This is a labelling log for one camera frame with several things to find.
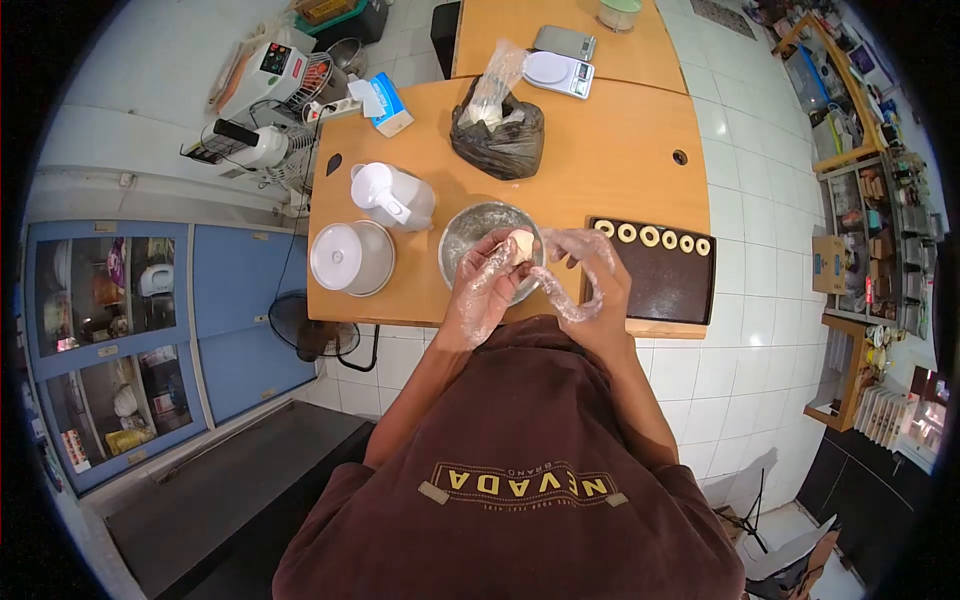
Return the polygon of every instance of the black cabinet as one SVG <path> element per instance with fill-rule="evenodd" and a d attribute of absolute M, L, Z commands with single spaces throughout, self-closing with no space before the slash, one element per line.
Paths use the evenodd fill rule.
<path fill-rule="evenodd" d="M 837 546 L 868 590 L 876 589 L 906 542 L 930 478 L 898 454 L 853 429 L 828 429 L 797 494 L 823 523 L 837 515 Z"/>

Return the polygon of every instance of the digital kitchen scale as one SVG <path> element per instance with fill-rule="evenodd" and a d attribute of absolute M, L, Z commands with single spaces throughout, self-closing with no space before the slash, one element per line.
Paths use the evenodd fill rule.
<path fill-rule="evenodd" d="M 523 63 L 523 79 L 530 85 L 586 100 L 593 66 L 552 52 L 535 52 Z"/>

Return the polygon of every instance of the power strip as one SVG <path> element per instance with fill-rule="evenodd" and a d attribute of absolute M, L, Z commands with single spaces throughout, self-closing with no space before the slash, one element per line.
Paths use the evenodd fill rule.
<path fill-rule="evenodd" d="M 326 105 L 314 102 L 311 104 L 311 110 L 306 117 L 306 122 L 313 123 L 317 121 L 318 124 L 321 124 L 360 112 L 363 112 L 363 102 L 353 98 L 344 98 L 343 100 L 331 102 Z"/>

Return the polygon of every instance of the person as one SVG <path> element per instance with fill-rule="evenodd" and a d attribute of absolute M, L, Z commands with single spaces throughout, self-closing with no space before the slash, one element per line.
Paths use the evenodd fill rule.
<path fill-rule="evenodd" d="M 541 232 L 578 262 L 575 305 L 514 267 L 510 229 L 461 259 L 444 322 L 362 465 L 344 464 L 277 568 L 301 598 L 740 598 L 743 565 L 626 332 L 631 276 L 587 229 Z M 533 277 L 556 316 L 497 326 Z"/>

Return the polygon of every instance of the blue cabinet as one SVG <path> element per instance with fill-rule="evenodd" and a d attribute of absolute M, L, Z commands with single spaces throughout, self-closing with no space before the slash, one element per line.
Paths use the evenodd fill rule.
<path fill-rule="evenodd" d="M 199 340 L 206 397 L 217 424 L 317 376 L 269 324 Z"/>
<path fill-rule="evenodd" d="M 277 286 L 280 294 L 306 288 L 306 269 L 306 238 L 301 235 L 197 225 L 193 243 L 197 338 L 253 326 L 254 318 L 270 310 Z"/>
<path fill-rule="evenodd" d="M 87 491 L 206 430 L 190 352 L 184 224 L 31 225 L 25 315 L 64 470 Z"/>
<path fill-rule="evenodd" d="M 256 320 L 268 314 L 277 291 L 305 289 L 306 270 L 303 236 L 212 226 L 194 229 L 197 341 L 215 423 L 316 376 L 313 363 L 299 360 L 268 321 Z"/>

